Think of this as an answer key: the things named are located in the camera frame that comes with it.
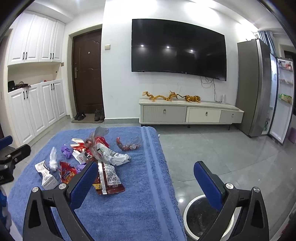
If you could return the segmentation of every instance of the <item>black tv screen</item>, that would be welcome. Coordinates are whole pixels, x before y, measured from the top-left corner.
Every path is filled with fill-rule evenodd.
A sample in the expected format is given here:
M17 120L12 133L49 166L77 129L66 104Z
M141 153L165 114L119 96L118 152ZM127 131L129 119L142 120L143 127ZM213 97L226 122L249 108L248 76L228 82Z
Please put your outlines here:
M132 72L176 72L226 81L223 34L189 23L133 19Z

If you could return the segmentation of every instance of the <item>blue gripper pad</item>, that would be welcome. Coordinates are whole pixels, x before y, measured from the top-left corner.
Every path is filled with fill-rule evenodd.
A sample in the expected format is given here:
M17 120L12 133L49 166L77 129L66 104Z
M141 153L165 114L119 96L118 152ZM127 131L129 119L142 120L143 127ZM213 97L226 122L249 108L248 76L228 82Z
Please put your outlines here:
M72 210L80 208L94 180L98 176L98 164L88 163L81 173L75 175L69 182L69 206Z
M212 208L221 211L223 199L226 195L222 180L217 175L212 174L202 161L194 164L193 172Z

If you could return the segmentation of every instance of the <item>purple plastic bag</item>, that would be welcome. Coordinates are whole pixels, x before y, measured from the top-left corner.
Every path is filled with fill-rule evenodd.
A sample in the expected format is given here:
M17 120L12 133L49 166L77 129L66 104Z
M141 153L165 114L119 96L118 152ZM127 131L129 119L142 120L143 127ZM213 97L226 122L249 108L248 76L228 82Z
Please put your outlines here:
M62 146L61 152L66 156L67 159L69 159L72 156L72 152L69 150L69 148L66 145Z

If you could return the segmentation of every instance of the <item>dragon figurine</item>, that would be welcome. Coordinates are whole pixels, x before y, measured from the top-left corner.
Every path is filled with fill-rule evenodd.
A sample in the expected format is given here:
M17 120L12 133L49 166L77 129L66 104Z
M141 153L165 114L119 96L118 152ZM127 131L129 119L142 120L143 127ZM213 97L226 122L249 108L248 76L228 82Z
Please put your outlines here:
M185 100L188 101L188 102L193 101L193 102L200 103L200 100L201 100L201 98L198 95L195 95L195 96L190 96L190 95L181 96L181 95L179 95L179 96L182 97L182 98L185 98Z
M167 101L172 101L171 99L172 99L173 97L176 97L176 98L178 99L177 94L176 94L175 92L172 92L172 91L170 91L170 95L169 95L168 98L165 97L165 96L163 96L163 95L153 96L153 95L151 95L148 91L144 91L142 95L143 95L143 96L144 96L144 95L147 95L147 96L149 97L149 99L152 100L153 102L154 102L157 98L159 98L159 97L160 97L160 98L163 98L164 100L167 100Z

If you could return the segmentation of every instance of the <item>shoe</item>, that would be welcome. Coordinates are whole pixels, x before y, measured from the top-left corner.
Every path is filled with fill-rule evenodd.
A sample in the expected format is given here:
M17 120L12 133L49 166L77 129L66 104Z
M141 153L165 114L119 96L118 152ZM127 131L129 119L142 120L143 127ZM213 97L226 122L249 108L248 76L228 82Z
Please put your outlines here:
M74 120L77 120L79 116L79 112L77 112L76 116L74 117Z
M77 118L78 121L81 121L81 120L83 120L83 119L84 119L84 115L83 115L83 114L80 114L80 115L78 116L78 118Z
M100 120L100 112L98 109L94 112L94 121L99 121Z
M105 119L104 108L100 111L100 120L103 121Z

